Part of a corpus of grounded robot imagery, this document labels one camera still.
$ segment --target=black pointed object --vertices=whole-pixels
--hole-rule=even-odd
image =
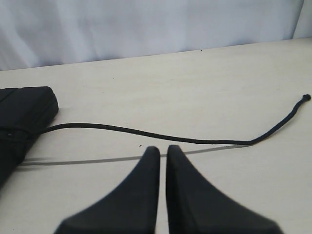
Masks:
[[[105,198],[65,219],[55,234],[155,233],[160,154],[148,147],[130,174]]]
[[[178,146],[168,149],[166,176],[170,234],[282,234],[209,183]]]

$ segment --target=black cord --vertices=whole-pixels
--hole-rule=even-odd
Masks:
[[[252,140],[201,140],[201,139],[191,139],[191,138],[183,138],[183,137],[176,137],[176,136],[167,136],[157,133],[149,133],[137,129],[131,129],[131,128],[124,128],[124,127],[118,127],[113,125],[105,125],[105,124],[95,124],[95,123],[64,123],[55,125],[52,127],[48,127],[45,129],[42,129],[40,131],[37,131],[35,133],[30,133],[29,131],[22,129],[22,128],[9,128],[9,127],[0,127],[0,129],[6,129],[6,130],[20,130],[23,132],[26,132],[30,135],[29,138],[37,137],[41,134],[52,132],[55,130],[65,129],[65,128],[93,128],[93,129],[103,129],[103,130],[110,130],[110,131],[116,131],[116,132],[123,132],[123,133],[129,133],[129,134],[135,134],[145,137],[151,137],[151,138],[157,138],[157,139],[163,139],[163,140],[170,140],[170,141],[177,141],[177,142],[186,142],[191,144],[205,144],[205,145],[254,145],[257,144],[265,139],[267,139],[269,136],[271,136],[273,133],[275,133],[277,130],[279,130],[281,127],[283,127],[289,120],[291,120],[294,115],[297,113],[299,107],[306,101],[311,100],[311,96],[309,94],[305,94],[302,96],[302,99],[296,103],[296,105],[293,107],[292,111],[284,118],[282,119],[278,124],[276,124],[274,127],[272,127],[269,131],[264,133],[263,135],[252,139]],[[13,140],[10,138],[0,138],[0,140],[8,140],[13,142],[18,142],[18,140]]]

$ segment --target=white table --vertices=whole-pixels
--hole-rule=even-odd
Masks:
[[[53,124],[90,122],[206,139],[251,139],[312,93],[312,39],[0,72],[0,87],[50,86]],[[276,220],[312,233],[312,102],[252,147],[180,143],[217,188]],[[145,148],[174,142],[90,129],[42,135],[0,191],[0,233],[52,233],[98,201]],[[156,233],[168,233],[161,160]]]

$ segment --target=white fabric backdrop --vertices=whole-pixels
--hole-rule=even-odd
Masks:
[[[312,36],[311,2],[0,0],[0,70]]]

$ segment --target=black pouch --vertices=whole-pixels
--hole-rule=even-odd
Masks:
[[[27,131],[46,127],[58,111],[50,87],[0,89],[0,186],[36,141]]]

